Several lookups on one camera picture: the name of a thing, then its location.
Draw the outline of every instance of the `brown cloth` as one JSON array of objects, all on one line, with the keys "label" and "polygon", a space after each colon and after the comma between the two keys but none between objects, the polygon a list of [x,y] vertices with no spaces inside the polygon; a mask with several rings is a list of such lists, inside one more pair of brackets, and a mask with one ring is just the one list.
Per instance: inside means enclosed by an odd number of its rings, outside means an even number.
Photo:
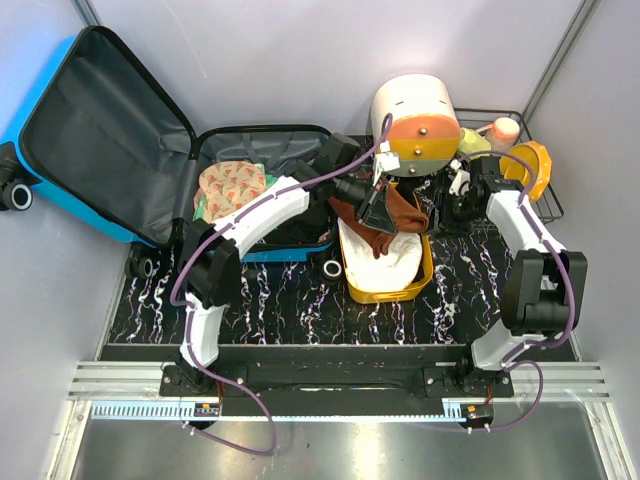
[{"label": "brown cloth", "polygon": [[[380,254],[387,255],[389,253],[389,245],[396,237],[395,235],[359,224],[356,220],[355,208],[348,203],[331,197],[329,204],[344,223],[371,245],[374,258],[377,259]],[[387,189],[387,208],[389,208],[393,223],[399,232],[422,233],[429,225],[427,216],[402,198],[395,188]]]}]

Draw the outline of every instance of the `folded clothing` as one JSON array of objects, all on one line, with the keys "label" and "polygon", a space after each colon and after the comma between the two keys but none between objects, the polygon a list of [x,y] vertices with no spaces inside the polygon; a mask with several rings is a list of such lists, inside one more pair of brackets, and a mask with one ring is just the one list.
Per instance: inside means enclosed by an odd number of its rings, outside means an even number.
[{"label": "folded clothing", "polygon": [[[348,203],[333,197],[329,199],[329,203],[351,230],[371,246],[374,259],[389,253],[391,242],[396,235],[359,224],[356,220],[355,208]],[[402,198],[394,188],[387,188],[387,208],[398,232],[422,233],[429,225],[427,216]]]},{"label": "folded clothing", "polygon": [[387,293],[405,289],[422,262],[422,242],[417,233],[400,232],[389,242],[387,253],[376,259],[373,249],[347,223],[338,219],[345,275],[363,292]]},{"label": "folded clothing", "polygon": [[242,161],[211,165],[200,174],[198,183],[194,217],[207,223],[232,214],[267,190],[262,165]]}]

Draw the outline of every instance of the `yellow tray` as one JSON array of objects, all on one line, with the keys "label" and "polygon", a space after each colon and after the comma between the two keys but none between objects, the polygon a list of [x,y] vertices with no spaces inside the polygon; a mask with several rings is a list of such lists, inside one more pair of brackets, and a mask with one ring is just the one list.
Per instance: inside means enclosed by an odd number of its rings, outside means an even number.
[{"label": "yellow tray", "polygon": [[[418,210],[420,210],[420,201],[416,197]],[[433,255],[431,254],[431,244],[429,243],[429,235],[420,235],[422,242],[422,272],[424,276],[417,282],[410,283],[405,289],[398,290],[397,292],[363,292],[349,283],[349,278],[346,275],[347,261],[344,258],[344,250],[342,249],[342,242],[340,242],[340,250],[342,251],[342,262],[344,264],[345,277],[347,277],[347,286],[349,287],[349,295],[356,302],[362,304],[368,303],[384,303],[384,302],[404,302],[407,300],[413,300],[418,296],[422,289],[431,281],[433,277]]]}]

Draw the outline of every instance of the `patterned fabric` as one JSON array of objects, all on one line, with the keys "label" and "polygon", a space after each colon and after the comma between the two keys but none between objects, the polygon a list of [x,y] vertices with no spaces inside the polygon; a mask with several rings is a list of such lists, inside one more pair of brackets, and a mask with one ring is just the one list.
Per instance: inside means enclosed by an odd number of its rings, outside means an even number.
[{"label": "patterned fabric", "polygon": [[207,223],[242,208],[267,189],[261,165],[231,161],[210,166],[200,174],[200,189],[193,199],[196,218]]}]

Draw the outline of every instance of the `orange part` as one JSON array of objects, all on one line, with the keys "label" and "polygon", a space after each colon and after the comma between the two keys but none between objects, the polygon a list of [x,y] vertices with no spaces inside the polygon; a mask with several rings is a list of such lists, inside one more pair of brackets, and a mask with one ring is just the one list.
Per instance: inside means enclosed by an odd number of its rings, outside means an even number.
[{"label": "orange part", "polygon": [[425,138],[390,140],[392,152],[396,152],[400,160],[449,160],[456,153],[460,137]]},{"label": "orange part", "polygon": [[[427,129],[426,135],[420,135],[420,130],[423,128]],[[453,118],[440,114],[422,114],[394,119],[387,140],[409,138],[456,138],[460,140],[460,125]]]}]

